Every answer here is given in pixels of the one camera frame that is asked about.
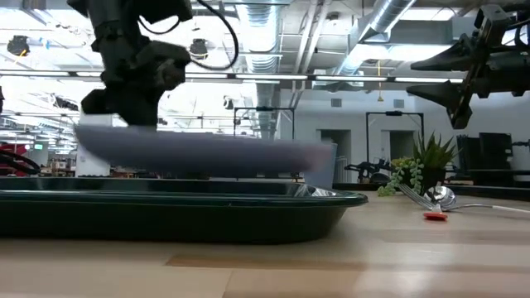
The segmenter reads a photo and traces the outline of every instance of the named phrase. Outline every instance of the black cable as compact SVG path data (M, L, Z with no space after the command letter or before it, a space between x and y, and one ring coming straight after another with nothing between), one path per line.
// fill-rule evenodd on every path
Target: black cable
M238 41L238 35L235 33L234 29L232 28L232 26L230 25L230 23L226 20L226 18L224 18L223 14L216 11L215 9L213 9L208 3L206 3L205 1L203 0L197 0L197 2L204 6L206 9L208 9L211 13L213 13L215 16L217 16L222 22L223 24L227 27L227 29L229 30L230 32L230 35L232 36L232 39L234 40L234 57L232 58L232 60L226 65L226 66L210 66L210 65L205 65L197 60L191 60L192 63L194 63L195 65L201 67L201 68L204 68L206 70L218 70L218 71L221 71L221 70L227 70L227 69L230 69L232 68L232 66L235 65L235 63L238 61L238 58L239 58L239 41ZM146 24L143 22L142 19L139 19L139 22L140 22L140 25L142 25L142 27L144 29L146 29L147 31L151 32L152 34L156 34L156 35L164 35L164 34L167 34L173 30L175 30L180 24L181 24L181 21L177 21L175 25L171 26L171 28L169 28L168 30L164 31L164 32L156 32L156 31L152 31L151 29L149 29Z
M142 25L143 29L147 30L148 32L154 34L154 35L164 35L164 34L167 34L173 30L175 30L175 28L177 28L180 24L181 24L181 20L177 20L175 25L171 26L169 29L163 31L163 32L156 32L156 31L153 31L151 29L149 29L146 25L146 23L141 19L141 18L138 18L138 22L140 22L140 25Z
M191 60L191 62L193 62L194 64L196 64L197 66L199 67L202 67L206 70L227 70L229 68L231 68L232 66L235 65L235 63L238 61L238 58L239 58L239 41L238 41L238 35L235 33L234 29L232 28L232 26L230 25L230 23L226 20L226 18L224 18L224 16L216 11L215 9L213 9L208 3L206 3L204 0L197 0L197 2L206 7L206 9L208 9L211 13L213 13L215 16L217 16L221 21L222 23L226 26L226 28L229 30L230 32L230 35L232 36L232 39L234 40L234 57L232 58L232 60L226 65L226 66L210 66L210 65L205 65L205 64L202 64L200 63L199 61L197 60Z
M521 21L521 22L516 22L515 24L513 25L510 25L506 28L506 31L510 31L510 30L513 30L513 29L518 29L518 28L521 28L521 27L524 27L526 25L530 24L530 18L524 20L524 21Z
M29 166L21 165L17 161L23 161ZM24 156L20 156L16 153L1 150L1 149L0 149L0 162L5 163L7 164L7 166L15 170L22 171L28 175L36 175L41 172L41 167L37 165L31 159L24 157Z

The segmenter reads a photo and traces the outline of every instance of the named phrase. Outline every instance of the cable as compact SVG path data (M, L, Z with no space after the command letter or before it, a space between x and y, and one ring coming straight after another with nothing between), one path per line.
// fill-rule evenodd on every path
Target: cable
M206 3L204 0L197 0L197 2L204 6L206 9L208 9L211 13L213 13L215 16L217 16L221 21L222 23L226 26L226 28L229 30L230 32L230 35L232 36L232 39L234 40L234 57L232 58L232 60L226 65L226 66L210 66L210 65L205 65L201 62L199 62L198 60L194 60L192 59L191 62L201 68L204 68L206 70L227 70L227 69L230 69L232 68L232 66L235 65L235 63L238 61L238 58L239 58L239 41L238 41L238 35L235 33L234 29L232 28L232 26L230 25L230 23L226 20L226 18L224 18L223 14L216 11L215 9L213 9L208 3ZM147 31L149 31L150 33L152 34L155 34L155 35L164 35L164 34L167 34L173 30L175 30L180 24L181 24L181 21L177 21L175 23L175 25L171 26L168 30L164 31L164 32L156 32L156 31L153 31L151 29L149 29L145 22L141 19L141 18L138 18L138 21L140 22L140 25L142 25L142 27L144 29L146 29Z
M141 19L141 18L138 18L138 22L140 23L140 25L142 25L143 29L147 30L149 33L152 33L154 35L164 35L164 34L167 34L173 30L175 30L175 28L177 28L180 24L181 24L181 20L177 20L175 25L171 26L169 29L165 30L165 31L162 31L162 32L156 32L156 31L153 31L151 29L149 29L146 25L146 23Z
M528 18L528 19L526 19L526 20L524 20L524 21L517 22L517 23L515 23L515 24L513 24L513 25L508 26L508 28L506 28L506 31L510 31L510 30L513 30L513 29L518 29L518 28L521 28L521 27L526 26L526 25L528 25L528 24L530 24L530 18Z
M208 9L211 13L213 13L215 16L217 16L221 21L222 23L226 26L226 28L229 30L230 32L230 35L232 36L232 39L234 40L234 57L232 58L232 60L226 65L226 66L210 66L210 65L205 65L203 63L200 63L199 61L197 60L191 60L191 62L193 62L195 65L199 66L199 67L202 67L206 70L227 70L229 68L231 68L232 66L235 65L235 63L238 61L238 58L239 58L239 41L238 41L238 35L235 33L234 29L232 28L232 26L230 25L230 23L226 20L226 18L224 18L224 16L216 11L215 9L213 9L208 3L206 3L204 0L197 0L197 2L206 7L206 9Z

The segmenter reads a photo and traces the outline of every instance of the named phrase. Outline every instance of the fluorescent light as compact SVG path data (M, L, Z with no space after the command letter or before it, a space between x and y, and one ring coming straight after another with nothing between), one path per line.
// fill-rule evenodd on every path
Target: fluorescent light
M33 141L7 141L7 144L31 145Z
M388 58L396 61L422 61L434 57L449 45L399 45L392 46L388 51Z
M99 77L101 75L101 71L78 71L76 74L78 76Z
M453 84L460 84L463 79L443 79L443 78L396 78L398 83L445 83L450 81Z
M0 75L70 76L70 74L66 71L39 71L39 70L0 70Z
M191 73L191 74L185 74L185 77L187 79L226 79L228 78L227 74L199 74L199 73Z
M399 19L404 21L449 21L459 10L459 8L448 7L442 9L438 7L411 7Z
M385 77L317 75L315 79L335 82L385 82Z
M238 79L292 79L292 80L305 80L307 75L297 74L237 74L235 76Z

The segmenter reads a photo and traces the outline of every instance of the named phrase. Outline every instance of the dark green plastic tray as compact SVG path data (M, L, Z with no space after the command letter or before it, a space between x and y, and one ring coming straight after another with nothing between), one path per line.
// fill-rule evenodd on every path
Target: dark green plastic tray
M295 243L367 202L297 183L0 178L0 237Z

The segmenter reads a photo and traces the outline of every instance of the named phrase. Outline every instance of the wooden table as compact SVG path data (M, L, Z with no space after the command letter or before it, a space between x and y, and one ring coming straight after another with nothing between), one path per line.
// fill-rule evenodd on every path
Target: wooden table
M529 216L426 222L405 197L370 197L327 239L296 245L1 240L0 297L530 297Z

